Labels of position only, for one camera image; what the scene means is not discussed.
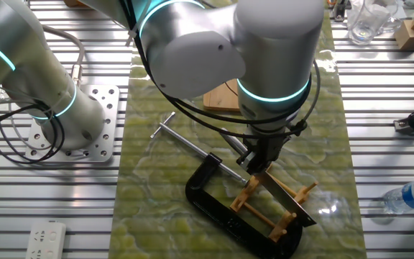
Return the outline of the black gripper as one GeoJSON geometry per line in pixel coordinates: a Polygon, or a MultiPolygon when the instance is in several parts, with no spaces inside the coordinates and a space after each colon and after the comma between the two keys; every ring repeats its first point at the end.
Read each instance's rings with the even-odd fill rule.
{"type": "Polygon", "coordinates": [[[246,138],[244,144],[248,151],[236,163],[244,170],[252,170],[253,175],[266,172],[273,161],[279,158],[282,146],[289,140],[289,137],[246,138]]]}

